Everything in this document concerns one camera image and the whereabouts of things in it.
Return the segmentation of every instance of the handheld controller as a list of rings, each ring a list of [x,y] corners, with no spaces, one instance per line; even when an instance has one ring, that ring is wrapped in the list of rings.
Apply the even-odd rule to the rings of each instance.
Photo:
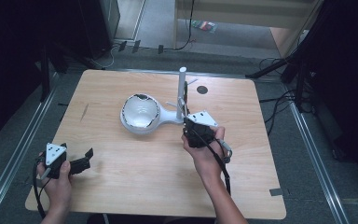
[[[185,116],[183,134],[187,138],[188,145],[190,147],[206,147],[212,143],[214,133],[210,126],[217,126],[217,123],[207,111]]]
[[[71,162],[71,171],[69,175],[77,175],[84,170],[90,168],[90,159],[93,156],[93,149],[91,148],[82,159],[78,159]],[[41,179],[45,177],[58,179],[60,177],[60,168],[62,163],[66,161],[66,144],[60,146],[48,144],[46,151],[42,154],[42,157],[46,158],[46,172],[41,176]]]
[[[184,119],[184,126],[183,134],[187,138],[190,147],[206,147],[207,145],[200,140],[200,137],[208,143],[208,145],[212,143],[213,131],[209,126],[195,123],[188,118]]]

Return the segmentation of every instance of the white pole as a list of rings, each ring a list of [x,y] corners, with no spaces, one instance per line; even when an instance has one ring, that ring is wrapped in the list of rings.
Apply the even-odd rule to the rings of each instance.
[[[186,68],[181,67],[179,69],[179,83],[178,83],[178,98],[176,102],[179,102],[180,99],[183,99],[183,91],[185,89],[185,81],[186,81]],[[176,118],[182,119],[182,108],[177,104],[176,108]]]

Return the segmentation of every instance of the white bowl-shaped object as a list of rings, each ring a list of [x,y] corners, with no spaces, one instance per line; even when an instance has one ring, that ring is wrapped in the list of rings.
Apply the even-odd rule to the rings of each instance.
[[[120,118],[132,133],[152,133],[159,125],[160,104],[147,94],[134,94],[123,105]]]

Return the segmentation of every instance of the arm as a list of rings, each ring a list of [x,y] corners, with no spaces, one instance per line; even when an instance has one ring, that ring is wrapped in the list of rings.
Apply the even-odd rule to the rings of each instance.
[[[215,138],[224,138],[224,127],[213,129],[213,131]],[[184,135],[182,135],[182,140],[184,142],[184,149],[193,157],[196,170],[200,175],[206,191],[211,197],[218,222],[221,224],[247,223],[241,211],[228,194],[226,187],[220,178],[222,171],[211,151],[207,147],[190,147]],[[223,157],[222,150],[216,141],[213,141],[210,146],[220,157]]]
[[[60,169],[59,179],[44,179],[43,184],[46,184],[45,191],[50,200],[50,207],[48,214],[42,220],[43,224],[60,224],[64,223],[69,213],[71,203],[72,185],[68,178],[69,171],[71,170],[71,163],[65,161]],[[45,173],[45,167],[42,163],[37,166],[39,175]]]

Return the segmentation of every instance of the black circle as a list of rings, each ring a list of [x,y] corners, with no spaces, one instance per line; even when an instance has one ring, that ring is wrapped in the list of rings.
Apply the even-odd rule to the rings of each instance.
[[[205,93],[208,92],[208,88],[206,88],[206,87],[204,87],[204,86],[198,86],[198,87],[197,87],[197,92],[198,92],[199,94],[205,94]]]

